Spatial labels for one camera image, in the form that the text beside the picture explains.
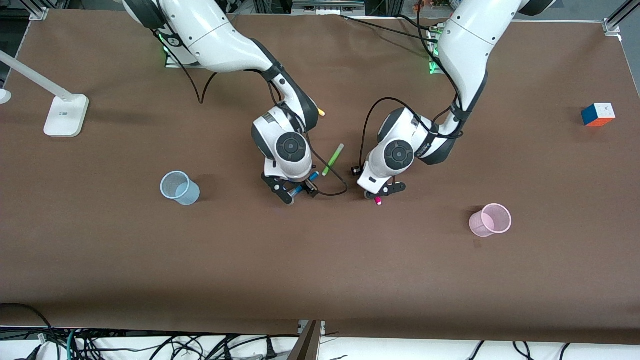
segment cup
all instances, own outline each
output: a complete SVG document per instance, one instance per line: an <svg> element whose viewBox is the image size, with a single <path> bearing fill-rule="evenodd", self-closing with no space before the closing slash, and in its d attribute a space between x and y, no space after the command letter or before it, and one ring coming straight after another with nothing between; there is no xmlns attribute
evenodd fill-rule
<svg viewBox="0 0 640 360"><path fill-rule="evenodd" d="M160 192L167 199L176 200L180 205L191 205L200 197L200 188L187 174L172 171L160 182Z"/></svg>
<svg viewBox="0 0 640 360"><path fill-rule="evenodd" d="M471 215L469 227L481 238L504 234L511 227L511 213L500 204L489 204L482 211Z"/></svg>

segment marker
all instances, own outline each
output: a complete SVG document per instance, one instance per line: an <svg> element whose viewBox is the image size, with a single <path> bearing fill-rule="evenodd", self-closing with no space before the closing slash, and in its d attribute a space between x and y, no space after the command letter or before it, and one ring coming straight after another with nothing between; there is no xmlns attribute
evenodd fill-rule
<svg viewBox="0 0 640 360"><path fill-rule="evenodd" d="M318 172L316 171L316 172L314 172L313 174L311 174L311 176L309 176L309 180L313 181L313 180L317 179L317 178L318 178L318 176L320 176L320 174L318 174ZM299 193L301 193L301 192L302 192L302 185L300 185L300 186L298 186L297 188L295 188L295 189L291 190L291 191L289 192L289 195L290 195L291 197L295 197L297 194L299 194Z"/></svg>
<svg viewBox="0 0 640 360"><path fill-rule="evenodd" d="M330 167L333 167L333 164L335 164L335 161L338 160L338 156L340 156L340 153L342 152L342 150L344 149L344 144L340 144L340 146L338 146L338 149L333 153L333 156L331 157L331 160L329 160L329 166L327 166L326 168L324 168L324 170L322 171L322 176L326 176L327 174L329 174L329 169Z"/></svg>

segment brown tablecloth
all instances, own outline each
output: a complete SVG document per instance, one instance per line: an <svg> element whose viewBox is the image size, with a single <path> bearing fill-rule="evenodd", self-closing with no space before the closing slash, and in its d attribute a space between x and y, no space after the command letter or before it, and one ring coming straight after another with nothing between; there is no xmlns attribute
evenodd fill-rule
<svg viewBox="0 0 640 360"><path fill-rule="evenodd" d="M327 112L312 143L325 158L345 144L345 177L375 100L433 117L453 98L418 40L336 16L235 24ZM640 340L640 99L599 24L514 23L451 157L414 164L382 206L352 178L342 197L283 205L250 136L272 107L262 78L221 74L199 105L126 13L53 11L19 59L91 100L64 139L43 134L52 96L20 74L0 106L0 300L54 325L274 333L322 318L343 336ZM200 88L210 74L191 73ZM593 102L618 118L584 127ZM374 112L366 152L397 107ZM160 194L177 169L200 186L193 206ZM480 240L467 221L491 202L513 227Z"/></svg>

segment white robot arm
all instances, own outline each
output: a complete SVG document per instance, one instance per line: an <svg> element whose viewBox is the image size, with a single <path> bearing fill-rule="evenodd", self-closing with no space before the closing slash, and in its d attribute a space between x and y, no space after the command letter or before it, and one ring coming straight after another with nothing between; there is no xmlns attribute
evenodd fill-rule
<svg viewBox="0 0 640 360"><path fill-rule="evenodd" d="M378 146L364 163L358 184L371 197L386 195L385 184L404 172L416 157L427 165L447 159L488 79L486 64L516 12L537 15L556 0L465 0L445 23L438 53L456 99L442 125L408 108L393 111L378 133Z"/></svg>
<svg viewBox="0 0 640 360"><path fill-rule="evenodd" d="M275 86L283 101L252 126L252 137L266 158L263 179L306 180L312 158L301 134L316 126L318 109L262 44L242 36L213 0L124 0L124 6L134 20L160 31L176 57L213 72L258 72Z"/></svg>

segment metal frame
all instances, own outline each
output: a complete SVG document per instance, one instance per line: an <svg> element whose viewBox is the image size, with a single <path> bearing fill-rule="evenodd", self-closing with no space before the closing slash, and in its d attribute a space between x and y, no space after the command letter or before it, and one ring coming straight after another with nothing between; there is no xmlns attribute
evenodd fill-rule
<svg viewBox="0 0 640 360"><path fill-rule="evenodd" d="M70 0L19 0L27 12L30 21L42 21L47 18L49 9L66 9Z"/></svg>
<svg viewBox="0 0 640 360"><path fill-rule="evenodd" d="M611 16L602 21L602 27L608 37L620 35L620 24L640 7L640 0L626 0Z"/></svg>
<svg viewBox="0 0 640 360"><path fill-rule="evenodd" d="M287 360L316 360L322 332L322 321L309 321Z"/></svg>

